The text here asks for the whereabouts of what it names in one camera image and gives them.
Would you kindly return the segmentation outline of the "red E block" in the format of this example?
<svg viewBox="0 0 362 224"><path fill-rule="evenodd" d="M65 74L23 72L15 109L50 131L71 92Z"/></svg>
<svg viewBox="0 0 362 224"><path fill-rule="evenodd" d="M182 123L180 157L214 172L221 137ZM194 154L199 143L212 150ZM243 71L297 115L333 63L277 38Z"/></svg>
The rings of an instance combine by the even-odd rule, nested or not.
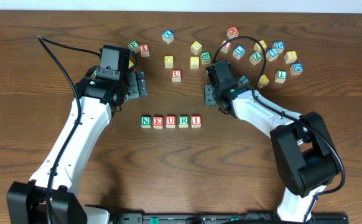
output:
<svg viewBox="0 0 362 224"><path fill-rule="evenodd" d="M152 119L152 127L154 129L162 129L164 125L164 119L162 116L155 116Z"/></svg>

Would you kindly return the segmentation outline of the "green N block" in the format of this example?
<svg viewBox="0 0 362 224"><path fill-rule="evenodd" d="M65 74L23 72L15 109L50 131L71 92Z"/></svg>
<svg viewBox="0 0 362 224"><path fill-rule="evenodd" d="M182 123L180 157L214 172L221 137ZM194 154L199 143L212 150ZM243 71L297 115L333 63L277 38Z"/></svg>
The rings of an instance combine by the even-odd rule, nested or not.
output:
<svg viewBox="0 0 362 224"><path fill-rule="evenodd" d="M141 128L151 128L152 120L150 116L141 117Z"/></svg>

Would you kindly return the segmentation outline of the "green R block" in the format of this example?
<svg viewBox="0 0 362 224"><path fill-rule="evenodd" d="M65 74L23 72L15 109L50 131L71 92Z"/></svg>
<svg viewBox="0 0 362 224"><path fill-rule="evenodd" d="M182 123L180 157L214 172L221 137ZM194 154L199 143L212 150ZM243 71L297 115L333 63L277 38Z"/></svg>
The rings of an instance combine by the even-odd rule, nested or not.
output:
<svg viewBox="0 0 362 224"><path fill-rule="evenodd" d="M179 128L189 127L189 116L179 116Z"/></svg>

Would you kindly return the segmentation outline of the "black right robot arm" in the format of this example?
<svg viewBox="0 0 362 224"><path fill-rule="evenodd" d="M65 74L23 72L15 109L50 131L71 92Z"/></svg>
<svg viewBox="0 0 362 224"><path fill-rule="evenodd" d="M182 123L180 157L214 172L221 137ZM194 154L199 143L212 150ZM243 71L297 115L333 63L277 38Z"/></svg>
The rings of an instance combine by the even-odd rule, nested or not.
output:
<svg viewBox="0 0 362 224"><path fill-rule="evenodd" d="M252 124L271 139L276 166L285 185L282 202L268 220L278 223L337 223L341 215L314 215L320 196L339 191L345 168L323 118L300 114L263 97L251 86L204 87L205 104Z"/></svg>

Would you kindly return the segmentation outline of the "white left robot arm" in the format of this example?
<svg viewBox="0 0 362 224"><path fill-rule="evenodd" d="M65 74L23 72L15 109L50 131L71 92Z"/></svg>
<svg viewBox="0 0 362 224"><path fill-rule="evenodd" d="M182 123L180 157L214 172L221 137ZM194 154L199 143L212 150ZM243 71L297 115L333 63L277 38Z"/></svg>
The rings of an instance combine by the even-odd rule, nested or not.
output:
<svg viewBox="0 0 362 224"><path fill-rule="evenodd" d="M121 80L83 77L77 97L52 150L27 183L14 182L7 193L11 223L114 223L109 209L82 206L79 184L91 152L123 101L147 96L144 72Z"/></svg>

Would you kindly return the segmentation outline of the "red U block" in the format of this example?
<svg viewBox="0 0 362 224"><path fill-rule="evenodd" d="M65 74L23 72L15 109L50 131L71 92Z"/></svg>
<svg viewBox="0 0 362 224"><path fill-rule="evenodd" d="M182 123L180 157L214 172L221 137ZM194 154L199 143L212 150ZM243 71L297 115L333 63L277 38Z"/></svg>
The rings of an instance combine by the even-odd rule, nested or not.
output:
<svg viewBox="0 0 362 224"><path fill-rule="evenodd" d="M166 116L165 118L165 125L166 128L176 128L176 116Z"/></svg>
<svg viewBox="0 0 362 224"><path fill-rule="evenodd" d="M172 70L172 81L181 82L182 81L182 71L179 69Z"/></svg>

